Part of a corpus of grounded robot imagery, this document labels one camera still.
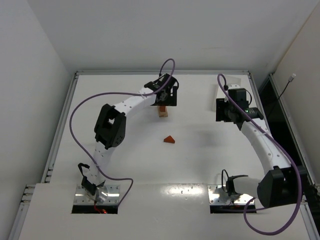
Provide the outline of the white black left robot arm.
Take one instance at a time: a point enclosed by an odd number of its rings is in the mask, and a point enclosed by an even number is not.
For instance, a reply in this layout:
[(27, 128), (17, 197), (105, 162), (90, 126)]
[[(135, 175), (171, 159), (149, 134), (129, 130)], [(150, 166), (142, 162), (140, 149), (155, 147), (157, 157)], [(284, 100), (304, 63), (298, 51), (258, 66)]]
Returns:
[(178, 80), (166, 73), (146, 83), (128, 99), (102, 106), (94, 126), (95, 150), (89, 155), (92, 163), (78, 164), (83, 176), (81, 185), (91, 196), (97, 195), (107, 179), (112, 179), (106, 177), (106, 167), (116, 147), (125, 139), (127, 120), (149, 106), (175, 107), (178, 89)]

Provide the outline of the metal base plate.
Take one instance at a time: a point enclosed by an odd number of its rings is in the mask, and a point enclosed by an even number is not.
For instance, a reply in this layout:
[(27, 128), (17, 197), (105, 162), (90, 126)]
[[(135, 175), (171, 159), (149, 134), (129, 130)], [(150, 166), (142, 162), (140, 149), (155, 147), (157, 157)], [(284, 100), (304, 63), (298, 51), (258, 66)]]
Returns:
[(98, 187), (94, 195), (91, 195), (83, 186), (78, 185), (75, 190), (73, 204), (76, 206), (116, 206), (120, 202), (120, 186), (107, 184)]
[(225, 186), (220, 184), (211, 184), (207, 186), (210, 206), (245, 206), (252, 198), (248, 194), (234, 194), (229, 196)]

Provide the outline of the long light wood block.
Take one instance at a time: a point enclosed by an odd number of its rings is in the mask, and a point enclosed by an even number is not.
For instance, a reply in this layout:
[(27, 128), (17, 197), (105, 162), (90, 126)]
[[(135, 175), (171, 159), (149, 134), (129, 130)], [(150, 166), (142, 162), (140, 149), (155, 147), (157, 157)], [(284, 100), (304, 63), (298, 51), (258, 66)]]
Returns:
[(167, 111), (159, 111), (158, 116), (160, 118), (167, 118), (168, 117), (168, 112)]

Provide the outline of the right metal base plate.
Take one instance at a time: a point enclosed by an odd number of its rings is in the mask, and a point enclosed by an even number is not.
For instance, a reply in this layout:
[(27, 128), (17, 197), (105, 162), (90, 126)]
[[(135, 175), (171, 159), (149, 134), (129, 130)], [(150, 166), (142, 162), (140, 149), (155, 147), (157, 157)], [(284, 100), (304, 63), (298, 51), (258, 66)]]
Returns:
[(220, 184), (211, 184), (207, 186), (210, 206), (245, 206), (252, 198), (248, 194), (234, 194), (229, 196), (225, 186)]

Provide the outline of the red-brown triangle wood block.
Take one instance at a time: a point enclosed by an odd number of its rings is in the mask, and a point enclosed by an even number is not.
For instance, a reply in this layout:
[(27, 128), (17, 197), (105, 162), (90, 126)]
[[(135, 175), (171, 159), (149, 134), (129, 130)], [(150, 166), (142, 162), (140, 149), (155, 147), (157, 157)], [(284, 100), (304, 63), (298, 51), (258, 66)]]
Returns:
[(164, 143), (174, 144), (176, 141), (171, 135), (169, 135), (169, 136), (167, 136), (166, 138), (163, 139), (163, 142)]

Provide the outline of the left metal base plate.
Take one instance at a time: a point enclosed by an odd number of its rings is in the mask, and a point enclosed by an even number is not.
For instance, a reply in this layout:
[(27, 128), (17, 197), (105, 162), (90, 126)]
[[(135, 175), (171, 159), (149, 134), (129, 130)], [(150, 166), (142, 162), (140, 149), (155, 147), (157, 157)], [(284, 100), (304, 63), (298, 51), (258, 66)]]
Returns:
[(83, 186), (78, 185), (75, 190), (73, 204), (76, 206), (116, 206), (120, 202), (120, 186), (107, 184), (98, 187), (94, 195), (91, 195)]

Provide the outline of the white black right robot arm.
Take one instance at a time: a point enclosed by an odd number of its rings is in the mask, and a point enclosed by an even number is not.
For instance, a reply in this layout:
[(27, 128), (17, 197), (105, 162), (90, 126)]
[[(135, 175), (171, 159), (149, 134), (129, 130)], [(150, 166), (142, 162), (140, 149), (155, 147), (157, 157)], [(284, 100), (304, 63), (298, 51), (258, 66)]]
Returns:
[(247, 90), (236, 84), (224, 85), (227, 93), (216, 99), (216, 121), (233, 123), (248, 139), (257, 154), (263, 171), (262, 179), (248, 175), (228, 176), (225, 190), (229, 196), (248, 194), (260, 201), (263, 207), (273, 208), (299, 202), (303, 195), (303, 180), (307, 171), (294, 166), (267, 132), (266, 122), (257, 107), (250, 107)]

